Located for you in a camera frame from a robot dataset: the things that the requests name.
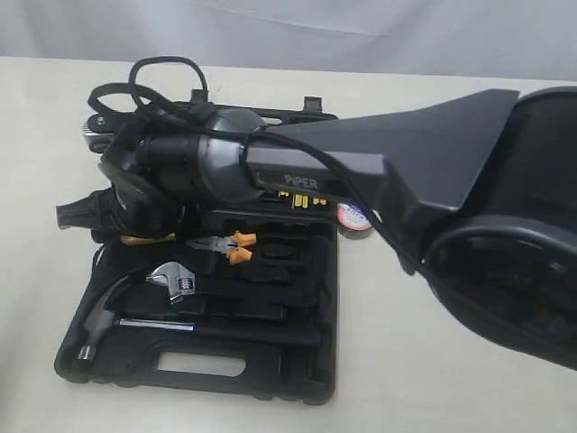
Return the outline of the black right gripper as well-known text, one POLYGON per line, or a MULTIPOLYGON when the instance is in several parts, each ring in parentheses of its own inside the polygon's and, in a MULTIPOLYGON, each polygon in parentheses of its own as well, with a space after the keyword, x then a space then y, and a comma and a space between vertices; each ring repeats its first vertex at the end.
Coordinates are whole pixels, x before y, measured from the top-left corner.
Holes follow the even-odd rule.
MULTIPOLYGON (((131 152, 101 155, 100 171, 113 190, 114 230, 161 237, 179 229, 189 212, 189 132, 164 125, 134 125, 131 152)), ((107 191, 56 206, 60 230, 103 230, 107 191)))

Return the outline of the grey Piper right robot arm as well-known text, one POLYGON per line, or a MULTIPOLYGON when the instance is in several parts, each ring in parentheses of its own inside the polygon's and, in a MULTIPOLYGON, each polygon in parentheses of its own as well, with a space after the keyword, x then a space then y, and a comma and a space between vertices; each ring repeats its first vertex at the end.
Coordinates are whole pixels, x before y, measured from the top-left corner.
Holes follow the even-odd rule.
POLYGON ((488 89, 401 113, 339 119, 162 99, 148 88, 91 143, 108 189, 61 205, 61 227, 139 237, 190 207, 275 190, 351 202, 464 326, 576 365, 576 90, 488 89))

